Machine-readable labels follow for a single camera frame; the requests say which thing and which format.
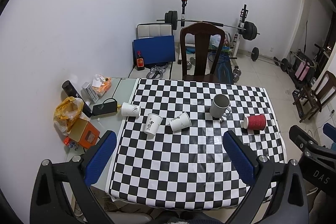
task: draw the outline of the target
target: cup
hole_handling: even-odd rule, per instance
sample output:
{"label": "cup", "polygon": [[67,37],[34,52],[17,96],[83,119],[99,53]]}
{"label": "cup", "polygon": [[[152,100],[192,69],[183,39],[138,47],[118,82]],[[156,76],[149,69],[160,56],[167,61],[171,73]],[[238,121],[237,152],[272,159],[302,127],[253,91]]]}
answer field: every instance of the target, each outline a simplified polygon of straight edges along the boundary
{"label": "cup", "polygon": [[261,114],[245,117],[243,121],[243,127],[245,129],[263,131],[266,128],[266,116]]}
{"label": "cup", "polygon": [[210,107],[210,114],[214,118],[227,117],[231,113],[229,108],[230,100],[224,94],[217,94],[213,98]]}
{"label": "cup", "polygon": [[175,117],[169,122],[172,131],[178,131],[191,126],[191,120],[186,112]]}
{"label": "cup", "polygon": [[129,103],[123,103],[121,106],[121,115],[123,116],[132,116],[139,117],[140,116],[141,107],[137,105],[131,105]]}
{"label": "cup", "polygon": [[146,124],[144,132],[155,136],[162,120],[163,119],[161,116],[154,114],[154,113],[149,113],[147,117],[147,124]]}

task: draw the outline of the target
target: gray mug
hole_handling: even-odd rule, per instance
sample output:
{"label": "gray mug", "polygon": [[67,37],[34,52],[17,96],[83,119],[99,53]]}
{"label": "gray mug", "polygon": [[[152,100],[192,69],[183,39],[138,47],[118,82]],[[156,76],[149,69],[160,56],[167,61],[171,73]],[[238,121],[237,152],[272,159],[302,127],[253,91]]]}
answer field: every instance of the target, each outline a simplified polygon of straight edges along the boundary
{"label": "gray mug", "polygon": [[213,98],[210,107],[210,114],[214,118],[227,117],[231,113],[231,108],[229,108],[230,100],[224,94],[217,94]]}

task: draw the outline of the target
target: metal screw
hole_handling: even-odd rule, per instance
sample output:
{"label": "metal screw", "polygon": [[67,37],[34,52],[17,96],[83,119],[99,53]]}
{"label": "metal screw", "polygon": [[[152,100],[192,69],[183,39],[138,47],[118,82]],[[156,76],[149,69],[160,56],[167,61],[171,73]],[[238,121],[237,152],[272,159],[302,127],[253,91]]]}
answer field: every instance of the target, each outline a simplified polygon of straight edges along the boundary
{"label": "metal screw", "polygon": [[264,155],[261,155],[261,156],[259,156],[259,160],[261,162],[266,162],[266,161],[268,161],[268,158],[266,156],[264,156]]}
{"label": "metal screw", "polygon": [[76,155],[72,157],[72,161],[73,162],[79,162],[81,160],[81,156],[80,155]]}
{"label": "metal screw", "polygon": [[43,160],[42,165],[47,166],[49,164],[49,160]]}
{"label": "metal screw", "polygon": [[297,160],[291,159],[291,164],[294,165],[294,166],[296,166],[297,165]]}

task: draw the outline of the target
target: black and white tablecloth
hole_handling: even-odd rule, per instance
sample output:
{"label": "black and white tablecloth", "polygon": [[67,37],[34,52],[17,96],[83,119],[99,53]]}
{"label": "black and white tablecloth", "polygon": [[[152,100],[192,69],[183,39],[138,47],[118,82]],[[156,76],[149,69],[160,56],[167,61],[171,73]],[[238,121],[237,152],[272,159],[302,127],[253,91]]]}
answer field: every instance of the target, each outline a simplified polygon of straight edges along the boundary
{"label": "black and white tablecloth", "polygon": [[[228,95],[232,113],[215,119],[210,113],[216,94]],[[138,79],[130,103],[140,117],[127,117],[118,133],[106,192],[115,198],[152,207],[209,210],[237,205],[246,186],[222,145],[232,130],[257,155],[284,162],[284,149],[268,96],[263,88],[174,80]],[[172,133],[169,121],[188,113],[192,126]],[[155,137],[143,132],[147,115],[163,117]],[[265,114],[267,127],[242,128],[245,116]],[[271,198],[272,182],[265,200]]]}

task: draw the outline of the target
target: blue gripper pad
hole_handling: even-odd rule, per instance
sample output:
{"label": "blue gripper pad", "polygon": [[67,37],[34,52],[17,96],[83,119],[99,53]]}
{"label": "blue gripper pad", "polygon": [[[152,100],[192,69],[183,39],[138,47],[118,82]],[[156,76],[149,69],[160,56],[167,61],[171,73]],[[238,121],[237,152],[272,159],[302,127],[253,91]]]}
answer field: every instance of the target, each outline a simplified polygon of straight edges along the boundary
{"label": "blue gripper pad", "polygon": [[334,142],[336,142],[336,128],[332,126],[330,123],[327,122],[323,126],[323,134],[325,134],[330,139],[332,139]]}
{"label": "blue gripper pad", "polygon": [[116,145],[116,134],[113,131],[107,131],[96,145],[90,147],[86,151],[84,156],[88,154],[89,159],[87,164],[84,163],[84,182],[87,186],[95,184],[98,181],[101,172],[103,172],[103,169],[109,161],[114,149],[116,148]]}
{"label": "blue gripper pad", "polygon": [[232,131],[224,133],[223,147],[235,166],[241,180],[245,184],[253,185],[255,183],[255,174],[258,170],[258,163],[256,161],[257,156],[251,148],[243,145]]}

